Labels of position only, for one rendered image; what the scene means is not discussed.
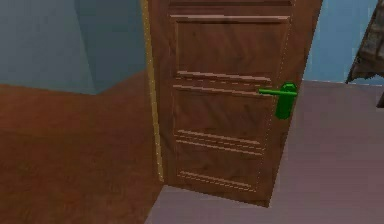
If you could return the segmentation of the brown panelled wooden door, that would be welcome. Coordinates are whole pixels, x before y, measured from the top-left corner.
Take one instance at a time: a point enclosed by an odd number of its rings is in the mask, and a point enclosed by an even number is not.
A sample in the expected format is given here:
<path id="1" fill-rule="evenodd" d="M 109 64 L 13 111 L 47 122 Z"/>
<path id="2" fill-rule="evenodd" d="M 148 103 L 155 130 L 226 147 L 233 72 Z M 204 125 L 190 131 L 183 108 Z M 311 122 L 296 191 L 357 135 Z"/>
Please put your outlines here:
<path id="1" fill-rule="evenodd" d="M 164 184 L 266 207 L 323 0 L 140 0 L 155 161 Z"/>

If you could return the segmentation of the grey patterned hanging cloth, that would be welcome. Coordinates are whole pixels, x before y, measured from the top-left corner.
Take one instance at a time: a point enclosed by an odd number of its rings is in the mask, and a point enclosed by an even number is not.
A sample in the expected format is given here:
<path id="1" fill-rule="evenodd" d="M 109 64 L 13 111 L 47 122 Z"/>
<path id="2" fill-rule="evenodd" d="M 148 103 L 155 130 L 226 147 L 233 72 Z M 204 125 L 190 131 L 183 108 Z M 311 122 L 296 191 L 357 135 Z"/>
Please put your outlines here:
<path id="1" fill-rule="evenodd" d="M 374 76 L 384 78 L 384 0 L 374 8 L 345 83 Z"/>

